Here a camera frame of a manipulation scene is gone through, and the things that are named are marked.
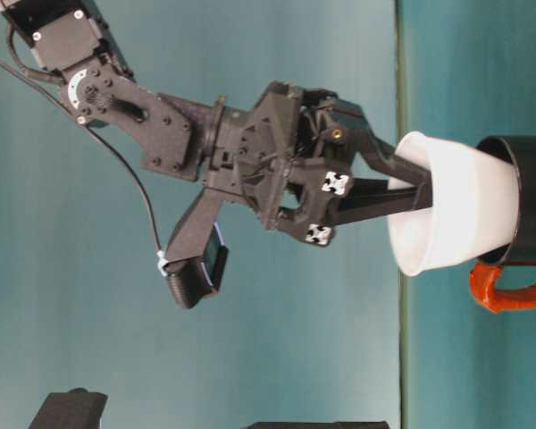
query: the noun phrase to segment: orange handle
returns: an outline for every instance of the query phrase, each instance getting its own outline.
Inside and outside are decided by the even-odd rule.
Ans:
[[[492,313],[536,308],[536,283],[524,289],[495,289],[502,267],[478,262],[471,271],[471,293],[478,304]]]

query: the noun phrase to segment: metal bolt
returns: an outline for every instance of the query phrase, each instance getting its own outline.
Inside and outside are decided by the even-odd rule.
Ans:
[[[343,130],[336,128],[334,131],[331,132],[331,137],[336,140],[341,139],[343,137]]]

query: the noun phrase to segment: teal backdrop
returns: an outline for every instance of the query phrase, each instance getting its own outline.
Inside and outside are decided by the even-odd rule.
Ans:
[[[402,130],[477,144],[536,134],[536,0],[402,0]],[[492,315],[472,263],[405,287],[405,427],[536,428],[536,311]],[[510,268],[500,287],[536,280]]]
[[[273,79],[322,86],[395,141],[392,1],[98,3],[148,88],[248,108]],[[136,143],[102,132],[138,164]],[[166,240],[198,185],[140,175]],[[232,250],[222,293],[183,311],[128,176],[0,71],[0,428],[26,427],[47,393],[76,386],[109,394],[104,428],[398,428],[398,274],[384,221],[342,228],[326,250],[264,231],[244,207],[224,207],[221,222]]]

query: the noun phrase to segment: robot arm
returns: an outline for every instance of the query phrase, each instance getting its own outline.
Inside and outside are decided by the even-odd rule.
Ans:
[[[208,106],[154,94],[133,79],[93,1],[0,0],[0,12],[39,65],[26,76],[56,84],[79,125],[121,128],[151,172],[202,176],[202,192],[159,252],[183,307],[220,288],[228,249],[216,216],[224,201],[249,206],[266,229],[321,247],[337,225],[431,205],[430,173],[394,155],[362,109],[334,92],[272,82],[250,111],[226,106],[224,97]],[[356,156],[409,188],[354,177]],[[286,192],[297,208],[283,206]]]

